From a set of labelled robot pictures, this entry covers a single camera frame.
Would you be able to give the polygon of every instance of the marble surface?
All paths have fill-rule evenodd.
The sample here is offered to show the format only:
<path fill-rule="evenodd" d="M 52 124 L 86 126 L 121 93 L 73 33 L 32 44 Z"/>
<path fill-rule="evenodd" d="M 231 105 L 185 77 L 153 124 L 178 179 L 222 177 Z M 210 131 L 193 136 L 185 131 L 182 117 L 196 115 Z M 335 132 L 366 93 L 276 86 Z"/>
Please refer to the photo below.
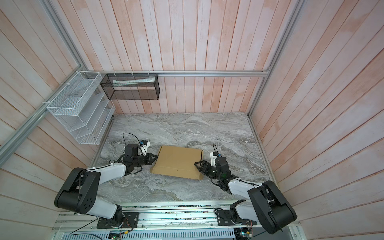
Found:
<path fill-rule="evenodd" d="M 253 137 L 245 113 L 158 113 L 121 114 L 115 117 L 96 167 L 116 160 L 124 151 L 122 134 L 130 132 L 139 140 L 151 142 L 148 152 L 158 154 L 162 145 L 191 147 L 204 151 L 203 159 L 210 162 L 212 144 L 225 157 L 232 174 L 243 180 L 269 180 L 260 151 Z M 127 144 L 136 143 L 135 137 L 125 134 Z M 213 185 L 206 176 L 203 180 L 171 177 L 143 171 L 114 179 L 99 186 L 98 196 L 114 203 L 237 200 Z"/>

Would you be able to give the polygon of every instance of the black mounting plate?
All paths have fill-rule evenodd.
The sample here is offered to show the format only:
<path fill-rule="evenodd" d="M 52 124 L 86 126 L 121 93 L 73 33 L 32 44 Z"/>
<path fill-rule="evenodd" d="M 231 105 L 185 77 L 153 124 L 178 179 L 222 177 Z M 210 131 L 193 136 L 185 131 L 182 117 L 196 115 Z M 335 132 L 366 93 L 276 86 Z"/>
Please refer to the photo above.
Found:
<path fill-rule="evenodd" d="M 237 222 L 238 220 L 236 219 L 232 219 L 231 217 L 231 210 L 221 210 L 221 209 L 218 209 L 216 210 L 217 214 L 220 215 L 221 217 L 217 217 L 217 224 L 219 226 L 232 226 L 232 225 L 251 225 L 251 223 L 253 225 L 256 225 L 257 222 L 253 221 L 251 222 L 251 220 L 244 220 L 243 222 Z"/>
<path fill-rule="evenodd" d="M 139 219 L 139 213 L 138 212 L 123 212 L 124 214 L 124 223 L 122 228 L 137 228 L 137 220 Z M 108 224 L 108 219 L 102 218 L 97 223 L 97 229 L 106 229 L 106 228 L 112 228 Z"/>

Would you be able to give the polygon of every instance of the wooden wall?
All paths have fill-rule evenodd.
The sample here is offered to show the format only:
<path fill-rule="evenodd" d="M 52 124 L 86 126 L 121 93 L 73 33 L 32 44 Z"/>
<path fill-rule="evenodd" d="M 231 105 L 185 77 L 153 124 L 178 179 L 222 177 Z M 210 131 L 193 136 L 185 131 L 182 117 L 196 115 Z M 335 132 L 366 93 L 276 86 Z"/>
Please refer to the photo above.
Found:
<path fill-rule="evenodd" d="M 90 70 L 263 70 L 297 0 L 52 0 Z M 257 77 L 159 78 L 118 113 L 248 112 Z"/>
<path fill-rule="evenodd" d="M 77 66 L 39 1 L 0 1 L 0 145 Z M 48 115 L 0 169 L 1 238 L 46 239 L 57 191 L 94 148 Z"/>
<path fill-rule="evenodd" d="M 307 1 L 252 119 L 308 239 L 384 239 L 384 1 Z"/>

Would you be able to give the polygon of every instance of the box lid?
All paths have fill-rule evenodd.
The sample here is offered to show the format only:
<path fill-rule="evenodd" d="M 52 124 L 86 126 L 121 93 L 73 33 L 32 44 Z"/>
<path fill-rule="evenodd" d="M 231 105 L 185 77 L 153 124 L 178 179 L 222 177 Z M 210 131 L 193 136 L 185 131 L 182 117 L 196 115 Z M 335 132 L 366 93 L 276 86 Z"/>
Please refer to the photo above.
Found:
<path fill-rule="evenodd" d="M 201 149 L 174 147 L 163 145 L 151 173 L 189 179 L 203 179 L 203 175 L 195 167 L 195 162 L 201 161 Z"/>

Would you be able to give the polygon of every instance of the wire basket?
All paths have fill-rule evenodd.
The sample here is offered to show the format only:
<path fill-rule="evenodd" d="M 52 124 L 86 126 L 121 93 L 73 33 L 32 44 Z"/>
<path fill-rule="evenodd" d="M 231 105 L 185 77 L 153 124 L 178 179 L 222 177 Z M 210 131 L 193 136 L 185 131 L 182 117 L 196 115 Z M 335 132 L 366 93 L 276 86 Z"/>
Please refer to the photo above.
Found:
<path fill-rule="evenodd" d="M 109 100 L 158 100 L 157 74 L 108 73 L 101 87 Z"/>
<path fill-rule="evenodd" d="M 103 92 L 95 94 L 100 73 L 78 72 L 47 109 L 80 144 L 99 144 L 115 107 Z"/>
<path fill-rule="evenodd" d="M 101 80 L 100 73 L 78 72 L 48 105 L 48 111 L 53 115 L 79 115 Z"/>

